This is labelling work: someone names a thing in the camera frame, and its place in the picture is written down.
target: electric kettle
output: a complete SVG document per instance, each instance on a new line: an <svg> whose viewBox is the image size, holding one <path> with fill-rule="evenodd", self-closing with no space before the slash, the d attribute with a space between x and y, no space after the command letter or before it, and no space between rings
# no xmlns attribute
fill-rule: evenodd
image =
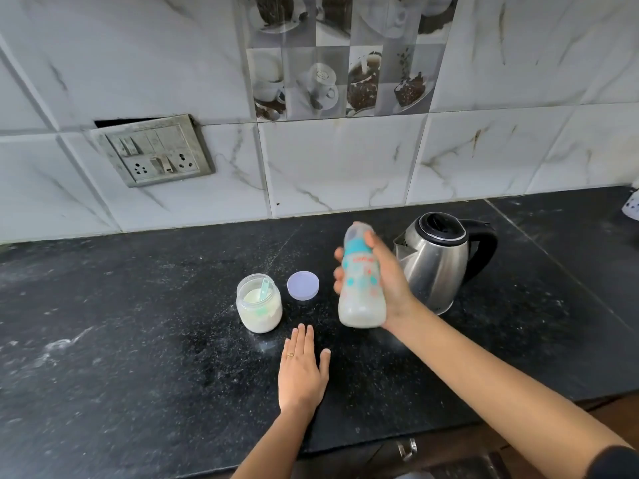
<svg viewBox="0 0 639 479"><path fill-rule="evenodd" d="M470 257L470 244L477 242ZM425 213L393 241L413 294L435 314L452 306L459 286L475 277L495 254L497 233L479 220Z"/></svg>

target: baby bottle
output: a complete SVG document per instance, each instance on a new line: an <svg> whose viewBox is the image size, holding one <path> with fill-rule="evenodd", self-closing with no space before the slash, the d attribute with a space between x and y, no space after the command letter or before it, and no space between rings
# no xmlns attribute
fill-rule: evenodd
<svg viewBox="0 0 639 479"><path fill-rule="evenodd" d="M339 320L351 328L375 328L386 321L379 262L363 241L371 225L355 222L344 236L344 285L339 296Z"/></svg>

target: jar lid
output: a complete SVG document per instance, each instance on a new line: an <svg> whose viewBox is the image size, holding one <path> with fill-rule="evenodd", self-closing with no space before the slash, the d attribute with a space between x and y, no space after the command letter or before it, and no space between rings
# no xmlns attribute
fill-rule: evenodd
<svg viewBox="0 0 639 479"><path fill-rule="evenodd" d="M312 272L299 271L288 278L286 289L293 299L308 301L318 293L320 280Z"/></svg>

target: black kettle handle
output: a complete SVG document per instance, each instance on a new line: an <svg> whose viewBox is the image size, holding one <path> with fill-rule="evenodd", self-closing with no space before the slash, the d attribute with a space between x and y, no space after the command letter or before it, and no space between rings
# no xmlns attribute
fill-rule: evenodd
<svg viewBox="0 0 639 479"><path fill-rule="evenodd" d="M495 229L486 222L480 222L479 220L459 220L461 225L464 226L468 233L468 242L478 242L475 255L471 257L466 265L466 273L464 279L461 282L465 284L473 277L475 277L481 270L488 265L490 259L497 250L497 232Z"/></svg>

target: kettle lid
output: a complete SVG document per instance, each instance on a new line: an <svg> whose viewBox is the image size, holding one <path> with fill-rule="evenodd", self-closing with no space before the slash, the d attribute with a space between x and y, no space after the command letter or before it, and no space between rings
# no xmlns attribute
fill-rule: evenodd
<svg viewBox="0 0 639 479"><path fill-rule="evenodd" d="M424 213L415 221L415 230L421 238L446 247L461 245L468 240L461 222L443 212Z"/></svg>

